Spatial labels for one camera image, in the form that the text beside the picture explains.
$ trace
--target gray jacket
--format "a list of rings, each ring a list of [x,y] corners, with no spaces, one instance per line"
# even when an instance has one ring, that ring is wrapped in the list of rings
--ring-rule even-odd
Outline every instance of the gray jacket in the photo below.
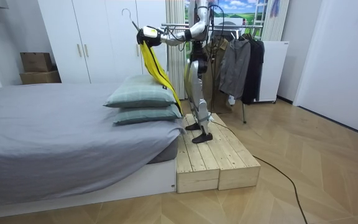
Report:
[[[251,47],[248,40],[234,39],[226,47],[221,64],[219,90],[241,98],[248,71]]]

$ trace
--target white wardrobe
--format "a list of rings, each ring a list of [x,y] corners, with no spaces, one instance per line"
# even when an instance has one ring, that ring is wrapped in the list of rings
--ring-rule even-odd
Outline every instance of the white wardrobe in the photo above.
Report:
[[[63,83],[121,82],[146,74],[138,25],[165,23],[165,1],[39,0],[53,55]],[[154,48],[162,67],[167,66],[166,46]]]

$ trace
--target white bed frame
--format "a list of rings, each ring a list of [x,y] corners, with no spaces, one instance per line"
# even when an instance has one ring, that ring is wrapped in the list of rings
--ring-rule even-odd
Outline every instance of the white bed frame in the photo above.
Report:
[[[0,217],[173,192],[176,191],[177,185],[176,161],[174,159],[143,166],[124,180],[105,189],[88,194],[38,202],[3,205],[0,206]]]

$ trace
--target pillow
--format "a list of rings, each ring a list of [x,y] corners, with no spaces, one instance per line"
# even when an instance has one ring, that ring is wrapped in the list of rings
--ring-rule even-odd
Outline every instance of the pillow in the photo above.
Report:
[[[170,89],[150,75],[129,77],[107,99],[103,106],[111,108],[166,107],[176,103]]]
[[[135,124],[146,121],[166,121],[181,118],[176,105],[163,108],[121,108],[114,117],[114,124]]]

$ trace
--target white wall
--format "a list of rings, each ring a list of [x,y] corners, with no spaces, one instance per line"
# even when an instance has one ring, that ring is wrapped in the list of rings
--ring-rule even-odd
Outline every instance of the white wall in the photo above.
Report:
[[[21,84],[19,73],[22,71],[19,51],[0,18],[0,81],[3,85]]]
[[[8,1],[0,15],[20,52],[48,52],[55,63],[41,10],[36,0]]]
[[[49,52],[54,59],[38,1],[7,3],[9,9],[0,9],[0,81],[20,85],[20,52]]]
[[[290,46],[277,95],[291,101],[298,90],[321,1],[292,0],[288,7],[282,40],[289,41]]]
[[[294,104],[358,129],[358,1],[323,1]]]

